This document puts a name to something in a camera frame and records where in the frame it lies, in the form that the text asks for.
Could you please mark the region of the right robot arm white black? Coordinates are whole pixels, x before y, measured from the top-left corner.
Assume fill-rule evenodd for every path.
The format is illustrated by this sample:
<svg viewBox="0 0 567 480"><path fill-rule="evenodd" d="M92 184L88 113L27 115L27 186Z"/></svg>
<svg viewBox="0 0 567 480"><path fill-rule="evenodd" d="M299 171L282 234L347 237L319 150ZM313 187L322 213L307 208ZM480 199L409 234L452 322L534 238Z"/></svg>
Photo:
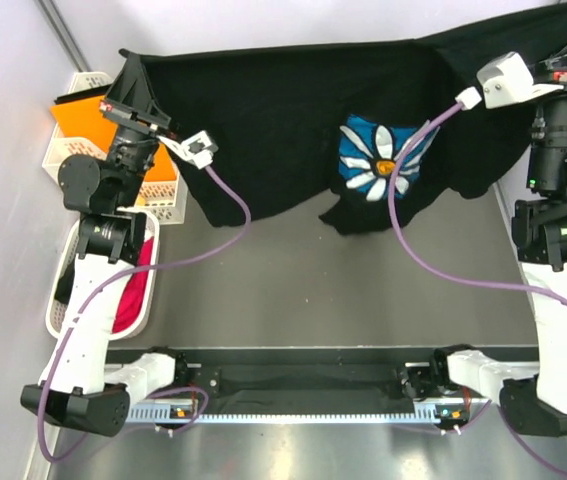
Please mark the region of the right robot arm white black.
<svg viewBox="0 0 567 480"><path fill-rule="evenodd" d="M510 233L538 342L536 367L512 366L469 345L438 349L429 380L439 394L462 387L494 402L518 434L567 436L567 44L525 65L510 53L477 75L488 108L536 104L526 186L514 204Z"/></svg>

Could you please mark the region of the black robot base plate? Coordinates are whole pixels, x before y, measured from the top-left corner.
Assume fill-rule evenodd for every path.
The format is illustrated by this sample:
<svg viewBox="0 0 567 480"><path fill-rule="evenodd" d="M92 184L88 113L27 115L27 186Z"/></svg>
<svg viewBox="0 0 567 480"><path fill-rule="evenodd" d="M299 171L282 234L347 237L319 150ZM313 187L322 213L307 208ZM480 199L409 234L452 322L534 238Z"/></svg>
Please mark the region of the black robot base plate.
<svg viewBox="0 0 567 480"><path fill-rule="evenodd" d="M174 383L197 386L214 416L411 413L428 400L463 404L434 383L429 348L174 349Z"/></svg>

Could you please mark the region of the black t shirt flower print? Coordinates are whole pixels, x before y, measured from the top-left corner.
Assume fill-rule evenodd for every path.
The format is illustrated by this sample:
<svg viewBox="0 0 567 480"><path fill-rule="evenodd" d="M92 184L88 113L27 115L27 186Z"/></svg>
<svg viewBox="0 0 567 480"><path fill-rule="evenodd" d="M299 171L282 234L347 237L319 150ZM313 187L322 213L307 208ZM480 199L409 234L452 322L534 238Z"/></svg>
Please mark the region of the black t shirt flower print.
<svg viewBox="0 0 567 480"><path fill-rule="evenodd" d="M395 159L489 61L516 52L535 64L566 45L562 4L408 40L142 62L173 132L206 131L217 144L211 173L178 163L211 225L272 217L328 190L338 200L322 221L352 235L389 228L389 194L401 224L446 190L484 195L527 149L533 104L476 106Z"/></svg>

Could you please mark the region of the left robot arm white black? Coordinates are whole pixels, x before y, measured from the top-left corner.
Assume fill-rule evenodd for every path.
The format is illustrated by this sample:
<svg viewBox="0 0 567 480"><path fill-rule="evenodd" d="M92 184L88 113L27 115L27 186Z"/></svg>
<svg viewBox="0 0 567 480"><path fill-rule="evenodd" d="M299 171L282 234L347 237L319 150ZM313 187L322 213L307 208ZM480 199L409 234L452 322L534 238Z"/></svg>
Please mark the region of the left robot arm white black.
<svg viewBox="0 0 567 480"><path fill-rule="evenodd" d="M159 137L170 117L158 106L142 58L125 63L99 106L116 126L104 159L72 154L57 180L66 209L79 213L72 292L55 352L20 403L41 421L113 437L132 405L132 389L105 379L105 361L118 305L136 273L147 214L132 213Z"/></svg>

